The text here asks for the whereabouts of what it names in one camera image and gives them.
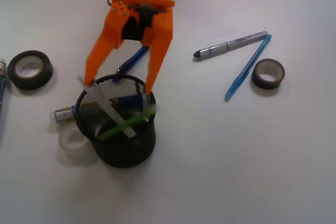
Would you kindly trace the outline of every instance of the blue marker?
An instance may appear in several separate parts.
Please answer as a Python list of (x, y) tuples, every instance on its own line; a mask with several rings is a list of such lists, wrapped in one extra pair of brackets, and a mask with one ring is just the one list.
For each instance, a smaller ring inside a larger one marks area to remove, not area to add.
[(233, 94), (236, 92), (236, 90), (240, 87), (242, 82), (246, 79), (250, 69), (253, 67), (254, 63), (256, 63), (257, 59), (261, 55), (262, 51), (265, 49), (269, 41), (271, 40), (272, 35), (269, 34), (266, 36), (265, 40), (261, 43), (260, 47), (257, 49), (257, 51), (254, 53), (252, 58), (249, 60), (249, 62), (246, 64), (242, 72), (238, 75), (236, 80), (232, 83), (231, 87), (225, 94), (225, 100), (229, 101), (230, 98), (233, 96)]

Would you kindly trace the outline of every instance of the marker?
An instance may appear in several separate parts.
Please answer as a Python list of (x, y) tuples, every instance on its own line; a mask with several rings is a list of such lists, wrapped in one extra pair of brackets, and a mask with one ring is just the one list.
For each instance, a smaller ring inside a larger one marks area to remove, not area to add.
[(4, 97), (4, 91), (6, 86), (6, 61), (0, 59), (0, 111), (2, 108), (2, 98)]
[(211, 55), (221, 55), (224, 54), (230, 50), (234, 50), (240, 47), (245, 47), (247, 45), (250, 45), (254, 42), (260, 41), (265, 39), (265, 37), (268, 35), (268, 32), (262, 31), (261, 33), (253, 34), (244, 38), (232, 40), (229, 42), (225, 42), (216, 46), (212, 46), (209, 48), (202, 49), (200, 51), (197, 51), (194, 53), (195, 58), (201, 58), (204, 56), (211, 56)]
[(236, 92), (236, 90), (240, 87), (242, 82), (246, 79), (250, 69), (253, 67), (254, 63), (256, 63), (257, 59), (261, 55), (262, 51), (265, 49), (265, 47), (268, 45), (269, 41), (271, 40), (272, 35), (269, 34), (265, 38), (265, 40), (261, 43), (260, 47), (257, 49), (257, 51), (254, 53), (252, 58), (249, 60), (249, 62), (246, 64), (242, 72), (238, 75), (236, 80), (232, 83), (231, 87), (225, 94), (225, 100), (228, 101), (233, 96), (233, 94)]

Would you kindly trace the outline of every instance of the pencil holder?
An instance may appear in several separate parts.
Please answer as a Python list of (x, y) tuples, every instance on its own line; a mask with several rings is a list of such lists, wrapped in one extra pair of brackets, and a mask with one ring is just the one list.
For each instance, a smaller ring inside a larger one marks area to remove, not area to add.
[[(132, 113), (123, 106), (118, 107), (118, 104), (115, 104), (118, 101), (138, 95), (147, 104), (155, 104), (153, 93), (144, 95), (144, 82), (136, 77), (112, 74), (96, 80), (96, 83), (103, 90), (106, 98), (113, 101), (112, 106), (125, 120), (132, 117)], [(155, 115), (131, 125), (136, 136), (128, 138), (120, 131), (105, 140), (100, 140), (98, 136), (114, 128), (116, 123), (86, 91), (83, 91), (77, 100), (75, 115), (79, 130), (91, 141), (98, 156), (111, 166), (126, 168), (137, 165), (147, 159), (154, 150)]]

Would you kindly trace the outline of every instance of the table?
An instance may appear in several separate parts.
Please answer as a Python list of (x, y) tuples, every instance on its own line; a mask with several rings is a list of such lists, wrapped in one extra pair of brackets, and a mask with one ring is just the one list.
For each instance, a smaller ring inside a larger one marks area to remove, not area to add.
[[(154, 85), (156, 147), (134, 168), (94, 151), (69, 158), (49, 121), (75, 104), (77, 76), (109, 11), (106, 0), (0, 0), (1, 57), (50, 58), (42, 89), (8, 84), (0, 120), (1, 223), (334, 223), (335, 0), (176, 0), (174, 39)], [(202, 62), (193, 53), (267, 30), (260, 59), (281, 62), (280, 88), (250, 77), (224, 94), (259, 43)], [(100, 68), (139, 48), (125, 41)], [(145, 79), (148, 56), (130, 74)]]

